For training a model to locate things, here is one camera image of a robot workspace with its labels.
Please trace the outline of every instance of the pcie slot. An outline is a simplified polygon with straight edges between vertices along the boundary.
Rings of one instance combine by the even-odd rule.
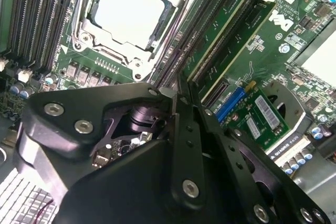
[[[161,70],[158,78],[156,79],[154,85],[157,87],[163,86],[166,83],[165,78],[169,76],[171,79],[172,69],[174,65],[177,63],[179,54],[187,46],[187,43],[191,39],[191,36],[194,34],[195,26],[202,20],[206,10],[209,8],[210,4],[213,3],[214,0],[203,0],[200,4],[199,9],[196,11],[195,15],[192,17],[192,21],[190,22],[187,30],[184,32],[185,36],[182,37],[178,45],[175,47],[172,56],[169,57],[167,63],[164,66],[164,69]]]
[[[38,12],[38,0],[27,0],[26,19],[23,26],[22,43],[19,47],[18,54],[23,56],[27,61],[31,61],[29,55],[30,44],[33,39],[34,25]]]
[[[53,43],[48,43],[48,48],[46,50],[46,58],[43,64],[43,67],[47,69],[52,68],[52,60],[54,59],[55,52],[59,46],[60,40],[61,40],[61,34],[64,29],[65,25],[65,17],[67,13],[67,7],[70,5],[71,0],[60,0],[57,5],[57,12],[58,14],[56,17],[58,17],[58,20],[54,20],[53,28],[51,28],[53,32],[53,35],[51,36],[50,41],[53,41]]]
[[[231,19],[230,23],[220,36],[220,39],[217,41],[215,46],[208,52],[206,57],[204,57],[204,61],[194,75],[193,81],[199,82],[204,78],[204,75],[209,71],[213,63],[216,61],[217,57],[219,57],[220,50],[227,45],[229,39],[236,32],[237,28],[241,25],[241,21],[249,15],[249,12],[257,1],[259,0],[245,0],[241,4],[239,10],[236,12],[234,17]]]
[[[222,81],[218,82],[211,91],[211,93],[206,97],[203,105],[207,108],[211,108],[228,87],[229,83],[226,81],[225,78],[222,78]]]
[[[19,44],[19,29],[24,20],[24,6],[25,0],[13,0],[13,16],[10,21],[11,23],[11,31],[9,37],[9,49],[13,53],[17,54],[18,44]]]
[[[37,68],[41,67],[41,63],[43,62],[44,55],[42,54],[44,50],[44,42],[46,40],[46,36],[48,33],[48,21],[51,17],[53,11],[53,2],[54,0],[44,0],[43,6],[41,9],[41,20],[38,27],[38,35],[35,40],[35,50],[33,52],[33,56],[35,58],[35,65]]]

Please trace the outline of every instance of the green circuit board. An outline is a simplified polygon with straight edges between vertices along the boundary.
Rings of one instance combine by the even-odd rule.
[[[258,108],[256,104],[258,100],[262,100],[267,104],[268,111],[272,110],[268,114],[269,117],[271,116],[273,124],[276,123],[275,127],[272,127],[272,124],[268,123],[270,119],[265,119],[265,116]],[[238,128],[245,131],[264,151],[274,145],[289,130],[288,125],[279,112],[257,86],[249,90],[246,96],[236,105],[233,112],[226,117],[223,127]]]

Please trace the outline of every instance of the barcode sticker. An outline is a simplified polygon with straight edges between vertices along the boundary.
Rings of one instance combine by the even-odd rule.
[[[271,129],[274,130],[280,124],[280,120],[261,95],[256,99],[256,105],[262,112]]]
[[[247,126],[250,129],[254,139],[257,139],[260,137],[260,131],[258,130],[258,127],[256,126],[256,123],[253,121],[252,118],[249,118],[247,121]]]

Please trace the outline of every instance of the dell logo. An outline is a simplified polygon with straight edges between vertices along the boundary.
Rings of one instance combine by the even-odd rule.
[[[279,14],[277,10],[273,10],[272,15],[268,20],[273,21],[276,26],[280,26],[284,31],[288,31],[294,24],[294,22],[290,19],[285,19],[285,16],[283,14]]]

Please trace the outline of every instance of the cpu socket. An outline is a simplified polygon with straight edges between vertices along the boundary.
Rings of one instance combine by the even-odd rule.
[[[78,0],[72,22],[74,50],[95,50],[132,70],[151,73],[194,0]]]

